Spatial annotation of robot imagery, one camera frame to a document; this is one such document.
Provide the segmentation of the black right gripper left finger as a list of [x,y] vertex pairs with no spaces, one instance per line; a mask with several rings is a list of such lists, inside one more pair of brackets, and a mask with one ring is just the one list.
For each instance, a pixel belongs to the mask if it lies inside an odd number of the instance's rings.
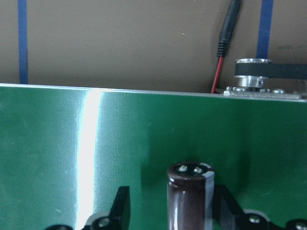
[[89,216],[81,230],[128,230],[130,227],[130,187],[120,186],[109,212]]

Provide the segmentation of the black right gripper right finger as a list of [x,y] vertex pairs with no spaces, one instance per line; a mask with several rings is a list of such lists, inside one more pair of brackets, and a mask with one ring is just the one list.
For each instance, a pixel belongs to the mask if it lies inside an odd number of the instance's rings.
[[214,186],[213,219],[221,230],[305,230],[306,219],[293,219],[284,227],[272,223],[258,211],[244,211],[224,185]]

